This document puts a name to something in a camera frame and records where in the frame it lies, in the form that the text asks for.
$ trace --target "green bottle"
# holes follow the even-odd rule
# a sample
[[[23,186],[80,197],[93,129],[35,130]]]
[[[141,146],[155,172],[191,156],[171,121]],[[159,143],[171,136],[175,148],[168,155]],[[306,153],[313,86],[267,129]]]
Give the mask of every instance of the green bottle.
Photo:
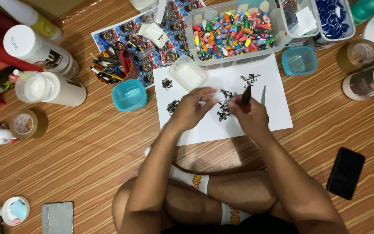
[[[350,7],[355,25],[359,25],[374,15],[374,0],[360,0]]]

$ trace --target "black phone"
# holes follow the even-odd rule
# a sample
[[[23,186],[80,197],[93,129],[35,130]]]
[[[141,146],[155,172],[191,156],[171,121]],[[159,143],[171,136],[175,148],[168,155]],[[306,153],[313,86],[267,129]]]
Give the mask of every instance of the black phone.
[[[327,191],[351,200],[355,193],[364,161],[365,157],[363,155],[341,147],[325,187]]]

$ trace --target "packing tape roll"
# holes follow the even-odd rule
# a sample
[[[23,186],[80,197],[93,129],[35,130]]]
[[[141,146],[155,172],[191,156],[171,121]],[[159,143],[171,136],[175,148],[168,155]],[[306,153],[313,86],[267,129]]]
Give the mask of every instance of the packing tape roll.
[[[39,138],[49,126],[47,116],[38,110],[24,109],[13,114],[10,130],[18,139]]]
[[[354,58],[355,52],[361,56],[361,62]],[[374,42],[358,39],[344,45],[337,53],[337,65],[348,73],[374,65]]]

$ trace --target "hand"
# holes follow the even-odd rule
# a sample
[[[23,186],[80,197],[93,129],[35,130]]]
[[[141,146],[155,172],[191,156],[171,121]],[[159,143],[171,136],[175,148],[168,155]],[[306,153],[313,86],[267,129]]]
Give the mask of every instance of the hand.
[[[213,97],[215,92],[216,90],[213,88],[196,88],[183,96],[168,124],[180,133],[194,128],[218,102]],[[199,101],[206,102],[206,104],[201,106]]]
[[[236,102],[242,101],[242,95],[235,95],[229,100],[227,106],[229,112],[239,120],[242,130],[257,144],[272,139],[273,136],[268,128],[268,114],[264,105],[251,99],[251,111],[245,114]]]

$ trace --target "person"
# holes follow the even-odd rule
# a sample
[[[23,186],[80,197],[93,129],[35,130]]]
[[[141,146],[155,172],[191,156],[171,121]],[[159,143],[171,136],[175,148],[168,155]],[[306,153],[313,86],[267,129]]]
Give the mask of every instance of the person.
[[[112,204],[118,233],[348,234],[328,192],[275,140],[265,107],[254,99],[247,114],[236,104],[241,95],[228,107],[259,147],[267,170],[208,176],[171,165],[180,135],[218,102],[215,92],[194,89],[181,99],[146,151],[138,177],[118,190]]]

